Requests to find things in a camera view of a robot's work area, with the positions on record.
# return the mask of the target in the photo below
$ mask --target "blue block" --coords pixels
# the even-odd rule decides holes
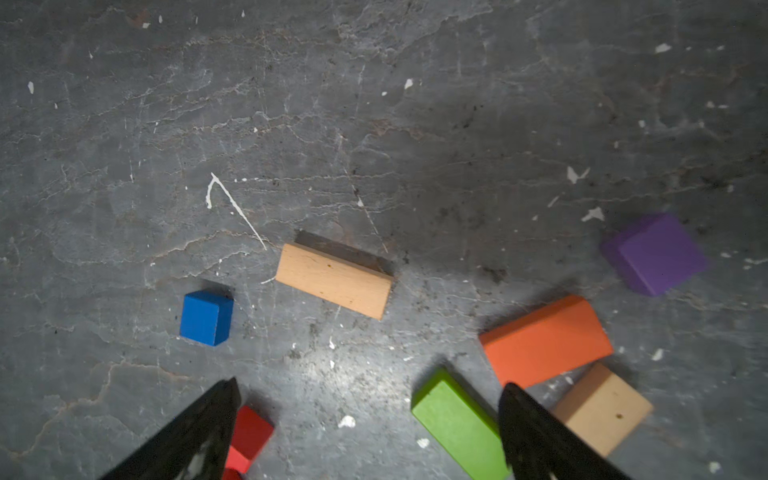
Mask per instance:
[[[216,346],[230,336],[234,301],[208,292],[193,292],[184,296],[181,312],[182,337]]]

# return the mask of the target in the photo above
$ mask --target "building block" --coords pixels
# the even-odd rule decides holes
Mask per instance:
[[[240,408],[235,420],[226,467],[240,473],[248,472],[253,460],[259,456],[274,430],[272,425],[249,407]]]
[[[240,474],[231,468],[225,468],[221,480],[241,480]]]
[[[184,296],[179,334],[206,345],[218,345],[230,336],[234,301],[209,292]]]
[[[614,352],[587,300],[570,295],[480,335],[502,386],[526,389]]]
[[[642,217],[600,251],[632,290],[650,296],[707,268],[707,258],[671,214]]]
[[[654,406],[601,363],[595,363],[552,411],[597,453],[607,456]]]
[[[411,401],[411,412],[474,480],[504,480],[509,467],[498,426],[444,369]]]
[[[381,320],[394,279],[304,245],[287,243],[275,280]]]

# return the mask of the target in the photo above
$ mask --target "gray stone surface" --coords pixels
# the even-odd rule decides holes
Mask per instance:
[[[767,15],[3,2],[0,478],[97,478],[230,376],[276,424],[249,478],[466,478],[417,446],[413,389],[447,363],[495,404],[478,332],[566,293],[656,406],[611,460],[638,480],[710,478],[711,462],[763,478]],[[589,172],[573,184],[568,166]],[[266,250],[218,186],[206,208],[212,173]],[[582,222],[596,207],[605,221]],[[597,245],[659,210],[711,265],[648,299]],[[381,323],[265,283],[300,231],[389,262]],[[236,300],[217,348],[177,336],[205,281]],[[551,406],[568,387],[531,391]]]

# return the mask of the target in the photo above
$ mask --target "tan wooden block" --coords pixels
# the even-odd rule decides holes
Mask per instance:
[[[394,279],[304,245],[286,243],[275,280],[381,320]]]
[[[552,414],[597,453],[607,456],[654,409],[640,393],[595,363]]]

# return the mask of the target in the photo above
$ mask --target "purple cube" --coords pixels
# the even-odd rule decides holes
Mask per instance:
[[[707,258],[674,215],[646,215],[600,251],[627,285],[656,296],[707,268]]]

